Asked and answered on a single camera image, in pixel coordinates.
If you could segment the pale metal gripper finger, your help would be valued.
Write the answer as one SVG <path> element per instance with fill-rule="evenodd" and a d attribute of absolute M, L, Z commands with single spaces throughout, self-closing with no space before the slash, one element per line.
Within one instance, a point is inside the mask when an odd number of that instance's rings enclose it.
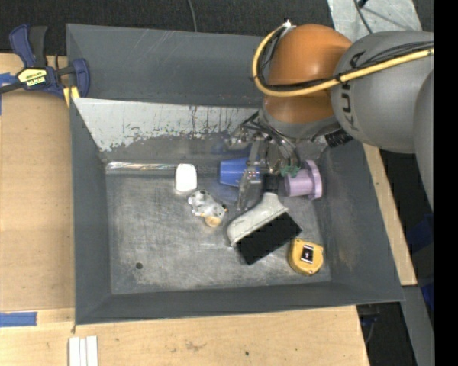
<path fill-rule="evenodd" d="M 250 206 L 254 206 L 259 200 L 263 187 L 263 176 L 253 171 L 250 173 Z"/>
<path fill-rule="evenodd" d="M 244 171 L 240 179 L 239 193 L 238 193 L 238 198 L 237 198 L 237 203 L 236 203 L 237 210 L 246 210 L 247 209 L 247 204 L 250 199 L 250 189 L 251 189 L 251 185 L 253 182 L 253 177 L 254 177 L 254 169 L 253 167 L 248 167 Z"/>

